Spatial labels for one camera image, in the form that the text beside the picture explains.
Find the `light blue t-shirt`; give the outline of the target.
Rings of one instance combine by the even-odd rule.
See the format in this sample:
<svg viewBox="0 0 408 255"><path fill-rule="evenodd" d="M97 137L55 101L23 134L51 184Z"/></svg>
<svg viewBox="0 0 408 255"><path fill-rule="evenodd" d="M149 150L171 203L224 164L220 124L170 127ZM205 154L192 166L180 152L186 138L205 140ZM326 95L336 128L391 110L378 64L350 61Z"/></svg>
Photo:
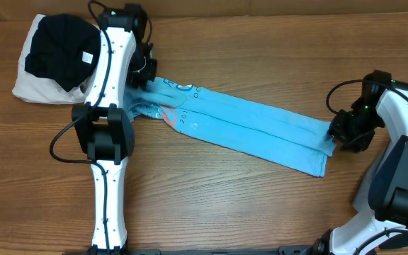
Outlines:
<svg viewBox="0 0 408 255"><path fill-rule="evenodd" d="M127 88L124 108L131 120L160 119L179 133L316 177L336 147L328 122L161 77L145 90Z"/></svg>

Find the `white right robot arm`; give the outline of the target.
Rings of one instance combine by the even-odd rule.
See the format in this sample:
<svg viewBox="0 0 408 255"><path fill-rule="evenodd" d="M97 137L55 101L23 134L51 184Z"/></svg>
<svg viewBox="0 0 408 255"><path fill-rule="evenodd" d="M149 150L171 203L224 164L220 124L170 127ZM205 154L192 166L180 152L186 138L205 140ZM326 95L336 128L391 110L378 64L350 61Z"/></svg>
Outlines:
<svg viewBox="0 0 408 255"><path fill-rule="evenodd" d="M359 84L361 96L350 111L336 112L328 133L343 150L360 152L382 127L391 146L370 183L367 206L318 239L310 254L375 254L408 247L408 83L375 70Z"/></svg>

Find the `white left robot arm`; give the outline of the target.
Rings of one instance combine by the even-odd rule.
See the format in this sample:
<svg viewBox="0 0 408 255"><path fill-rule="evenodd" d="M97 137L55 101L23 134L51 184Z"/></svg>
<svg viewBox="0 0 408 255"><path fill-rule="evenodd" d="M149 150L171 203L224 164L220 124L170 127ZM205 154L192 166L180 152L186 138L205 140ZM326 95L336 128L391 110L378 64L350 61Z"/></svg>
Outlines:
<svg viewBox="0 0 408 255"><path fill-rule="evenodd" d="M135 132L123 108L123 96L126 89L144 89L154 80L157 61L145 35L150 20L139 4L105 7L96 20L101 46L91 90L84 104L72 109L95 185L95 227L87 254L126 254L124 182Z"/></svg>

